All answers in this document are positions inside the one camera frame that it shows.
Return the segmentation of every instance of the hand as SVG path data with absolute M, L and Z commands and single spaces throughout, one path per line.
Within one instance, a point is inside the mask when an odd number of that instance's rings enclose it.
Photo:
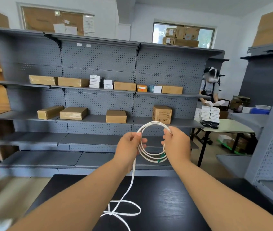
M 164 141 L 165 153 L 169 159 L 169 162 L 174 167 L 176 164 L 181 162 L 190 162 L 190 138 L 176 127 L 169 127 L 172 134 L 164 129 Z
M 138 155 L 137 146 L 141 139 L 141 133 L 128 132 L 119 140 L 113 160 L 123 166 L 127 173 L 130 172 L 133 161 Z M 142 143 L 147 143 L 147 139 L 142 138 Z

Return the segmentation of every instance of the paper notice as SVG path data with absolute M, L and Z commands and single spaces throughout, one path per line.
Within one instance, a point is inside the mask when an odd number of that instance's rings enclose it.
M 65 29 L 65 24 L 64 23 L 53 24 L 53 26 L 54 26 L 54 31 L 56 33 L 66 34 L 66 29 Z
M 72 27 L 72 26 L 65 26 L 66 34 L 70 35 L 77 35 L 78 34 L 78 28 Z
M 83 29 L 85 32 L 95 32 L 95 17 L 89 15 L 83 15 Z

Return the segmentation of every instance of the white table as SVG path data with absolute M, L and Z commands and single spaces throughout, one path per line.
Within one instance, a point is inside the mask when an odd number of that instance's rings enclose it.
M 208 140 L 208 136 L 211 132 L 237 133 L 237 136 L 236 136 L 233 148 L 232 148 L 232 153 L 234 153 L 235 148 L 238 143 L 238 140 L 239 140 L 239 137 L 242 133 L 254 134 L 254 131 L 250 127 L 247 127 L 244 124 L 241 124 L 238 121 L 235 121 L 233 119 L 219 119 L 219 121 L 220 121 L 220 124 L 219 124 L 218 129 L 213 129 L 213 128 L 209 128 L 209 127 L 200 128 L 201 130 L 205 131 L 205 136 L 204 136 L 203 141 L 194 133 L 195 128 L 192 128 L 191 140 L 193 140 L 193 138 L 196 137 L 196 139 L 203 144 L 202 150 L 200 153 L 200 158 L 198 159 L 198 166 L 199 167 L 201 166 L 202 159 L 203 159 L 204 152 L 205 152 L 205 148 L 206 148 L 206 144 L 207 144 L 207 140 Z

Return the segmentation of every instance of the floor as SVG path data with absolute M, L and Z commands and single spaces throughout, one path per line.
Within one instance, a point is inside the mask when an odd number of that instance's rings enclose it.
M 219 134 L 210 134 L 213 144 L 207 145 L 201 168 L 214 177 L 230 178 L 232 176 L 215 157 L 216 154 L 230 154 L 229 150 L 221 148 L 217 143 Z M 192 150 L 191 160 L 197 164 L 202 146 L 197 140 L 194 142 L 199 146 L 199 150 Z M 22 218 L 49 180 L 50 178 L 0 178 L 0 219 L 13 218 L 17 221 Z

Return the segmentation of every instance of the black table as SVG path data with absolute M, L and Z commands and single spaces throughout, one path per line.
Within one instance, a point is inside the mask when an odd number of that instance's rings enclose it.
M 84 177 L 85 175 L 54 175 L 27 213 Z M 273 205 L 246 180 L 235 178 L 219 181 L 273 214 Z M 128 189 L 130 182 L 131 176 L 126 176 L 112 200 L 119 200 Z M 122 216 L 131 231 L 211 230 L 178 177 L 136 176 L 125 200 L 135 202 L 142 209 L 138 216 Z M 116 203 L 111 204 L 111 210 L 115 205 Z M 117 211 L 132 213 L 138 212 L 138 209 L 123 203 Z M 93 230 L 118 231 L 127 228 L 116 217 L 105 215 L 100 218 Z

